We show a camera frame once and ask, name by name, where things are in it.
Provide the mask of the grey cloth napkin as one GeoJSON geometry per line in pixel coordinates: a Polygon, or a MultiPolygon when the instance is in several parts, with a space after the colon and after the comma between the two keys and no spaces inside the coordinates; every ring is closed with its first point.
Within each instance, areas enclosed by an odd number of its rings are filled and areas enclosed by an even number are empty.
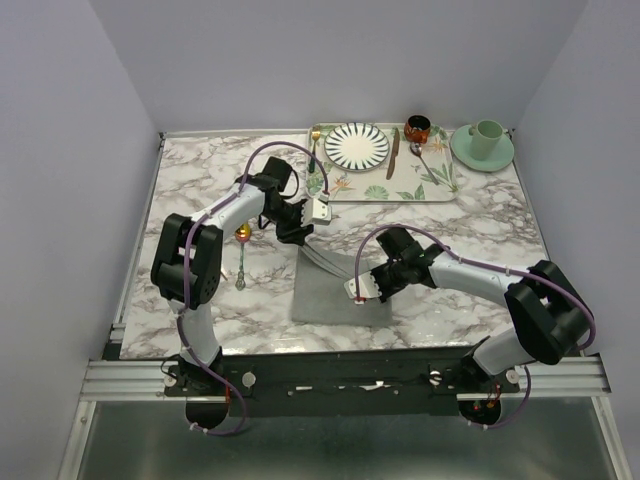
{"type": "Polygon", "coordinates": [[[301,324],[388,327],[390,301],[356,305],[344,284],[353,278],[355,258],[311,244],[298,248],[291,320],[301,324]]]}

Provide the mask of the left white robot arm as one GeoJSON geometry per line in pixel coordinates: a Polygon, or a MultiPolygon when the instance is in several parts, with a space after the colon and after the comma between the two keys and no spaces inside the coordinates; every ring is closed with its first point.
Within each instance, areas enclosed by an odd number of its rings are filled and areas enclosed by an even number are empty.
{"type": "Polygon", "coordinates": [[[263,217],[276,227],[285,245],[302,246],[314,227],[303,224],[300,200],[291,203],[284,190],[293,168],[271,157],[245,184],[230,190],[190,216],[173,213],[163,224],[151,268],[151,282],[179,315],[180,356],[192,366],[187,382],[201,395],[214,393],[222,380],[215,365],[221,354],[211,316],[211,300],[219,287],[223,246],[250,219],[263,217]]]}

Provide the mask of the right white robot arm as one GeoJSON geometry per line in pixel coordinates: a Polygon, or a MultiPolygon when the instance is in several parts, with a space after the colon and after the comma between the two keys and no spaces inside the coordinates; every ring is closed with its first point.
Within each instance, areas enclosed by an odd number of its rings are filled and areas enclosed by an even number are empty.
{"type": "Polygon", "coordinates": [[[355,301],[386,302],[409,285],[422,285],[490,301],[506,308],[512,322],[473,346],[449,373],[433,374],[433,384],[449,381],[480,392],[512,367],[556,365],[594,342],[594,315],[555,263],[541,260],[527,268],[486,263],[463,257],[438,239],[423,247],[413,237],[418,231],[392,224],[372,232],[387,259],[354,273],[348,288],[355,301]]]}

